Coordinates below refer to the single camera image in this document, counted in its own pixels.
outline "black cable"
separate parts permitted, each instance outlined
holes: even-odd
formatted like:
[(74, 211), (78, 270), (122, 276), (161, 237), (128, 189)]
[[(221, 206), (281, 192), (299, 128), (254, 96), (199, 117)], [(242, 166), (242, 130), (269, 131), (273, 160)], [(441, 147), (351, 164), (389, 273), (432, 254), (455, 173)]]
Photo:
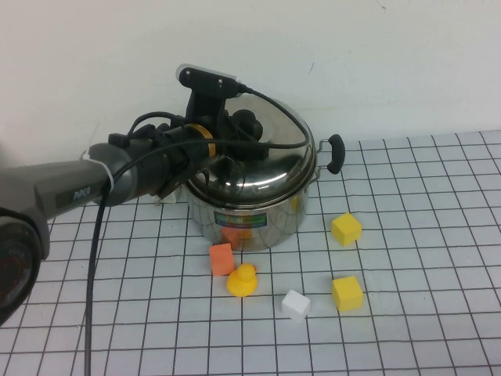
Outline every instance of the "black cable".
[[(170, 145), (166, 145), (163, 147), (159, 147), (155, 150), (152, 150), (149, 153), (146, 153), (141, 157), (136, 158), (134, 161), (127, 163), (125, 166), (123, 166), (113, 174), (114, 182), (116, 183), (117, 180), (119, 180), (119, 178), (122, 177), (124, 173), (126, 173), (126, 171), (136, 166), (139, 162), (143, 161), (144, 159), (151, 157), (154, 154), (167, 151), (168, 149), (172, 149), (174, 147), (212, 143), (215, 145), (247, 146), (247, 147), (256, 147), (262, 149), (296, 149), (309, 144), (310, 142), (309, 131), (305, 129), (303, 124), (301, 124), (299, 120), (296, 119), (294, 115), (292, 115), (287, 108), (282, 106), (280, 103), (276, 102), (274, 99), (269, 98), (268, 96), (265, 96), (260, 92), (256, 92), (255, 90), (248, 88), (245, 85), (242, 85), (242, 92), (253, 94), (278, 108), (300, 129), (300, 131), (305, 136), (305, 139), (300, 143), (290, 143), (290, 144), (259, 143), (256, 141), (240, 141), (240, 140), (232, 141), (224, 139), (191, 139), (187, 141), (182, 141), (180, 143), (172, 143)], [(130, 136), (140, 123), (150, 118), (167, 118), (170, 120), (174, 120), (174, 119), (179, 119), (180, 117), (171, 114), (169, 112), (163, 112), (163, 111), (150, 112), (148, 114), (144, 114), (143, 116), (138, 117), (134, 121), (134, 124), (132, 125), (128, 135)], [(103, 195), (101, 196), (101, 202), (99, 203), (99, 210), (97, 212), (96, 224), (94, 226), (94, 233), (92, 235), (91, 252), (88, 262), (87, 291), (85, 300), (85, 363), (84, 363), (85, 376), (91, 376), (93, 288), (94, 288), (94, 278), (96, 276), (96, 261), (97, 261), (97, 250), (99, 246), (99, 235), (101, 232), (101, 225), (103, 223), (103, 215), (104, 215), (104, 209), (106, 207), (106, 200), (108, 198), (109, 193), (110, 193), (110, 185), (106, 184), (105, 187), (103, 188)]]
[(96, 224), (92, 235), (91, 254), (88, 259), (87, 273), (87, 291), (85, 297), (85, 361), (84, 375), (91, 376), (91, 351), (92, 351), (92, 300), (94, 291), (94, 277), (96, 276), (97, 249), (99, 245), (99, 234), (101, 233), (101, 224), (103, 223), (104, 209), (106, 200), (110, 193), (110, 185), (106, 184), (103, 188), (103, 195), (97, 211)]
[(141, 115), (140, 117), (135, 119), (134, 123), (132, 123), (131, 129), (128, 131), (128, 136), (130, 136), (134, 132), (135, 127), (137, 127), (143, 121), (151, 119), (151, 118), (164, 118), (164, 119), (174, 120), (174, 119), (178, 119), (179, 116), (171, 114), (170, 112), (165, 112), (165, 111), (155, 111), (155, 112), (149, 112), (148, 114)]

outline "rubber duck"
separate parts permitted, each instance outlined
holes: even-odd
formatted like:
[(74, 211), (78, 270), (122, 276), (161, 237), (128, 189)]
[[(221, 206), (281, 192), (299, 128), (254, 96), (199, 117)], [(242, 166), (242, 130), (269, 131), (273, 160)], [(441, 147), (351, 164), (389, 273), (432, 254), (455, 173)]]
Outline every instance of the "rubber duck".
[(231, 272), (226, 281), (228, 292), (239, 298), (252, 294), (257, 287), (256, 267), (251, 264), (240, 265), (237, 270)]

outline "white wall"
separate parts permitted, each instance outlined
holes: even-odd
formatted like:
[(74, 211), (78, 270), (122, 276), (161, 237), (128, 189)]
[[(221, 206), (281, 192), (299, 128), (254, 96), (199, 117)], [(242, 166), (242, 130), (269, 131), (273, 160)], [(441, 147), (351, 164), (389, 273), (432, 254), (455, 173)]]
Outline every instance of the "white wall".
[(289, 103), (317, 139), (498, 128), (500, 20), (497, 0), (1, 0), (0, 164), (181, 113), (184, 62)]

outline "foam block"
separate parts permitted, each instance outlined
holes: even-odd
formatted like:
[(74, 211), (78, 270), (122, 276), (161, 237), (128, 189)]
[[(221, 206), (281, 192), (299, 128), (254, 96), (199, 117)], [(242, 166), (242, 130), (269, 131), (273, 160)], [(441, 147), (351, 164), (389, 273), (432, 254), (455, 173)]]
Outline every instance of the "foam block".
[(211, 256), (212, 275), (227, 276), (235, 270), (235, 262), (233, 261), (233, 251), (230, 244), (213, 245), (209, 249)]
[(282, 313), (300, 323), (310, 312), (311, 305), (309, 298), (290, 290), (282, 300)]

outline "yellow foam block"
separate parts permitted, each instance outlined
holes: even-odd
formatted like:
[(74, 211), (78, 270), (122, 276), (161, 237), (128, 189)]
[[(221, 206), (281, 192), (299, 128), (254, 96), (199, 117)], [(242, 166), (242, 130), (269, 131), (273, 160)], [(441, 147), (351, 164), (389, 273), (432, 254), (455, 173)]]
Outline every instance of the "yellow foam block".
[(356, 277), (333, 280), (332, 296), (340, 312), (360, 308), (363, 305), (363, 292)]
[(331, 232), (342, 245), (346, 246), (362, 236), (362, 225), (350, 213), (345, 213), (332, 221)]

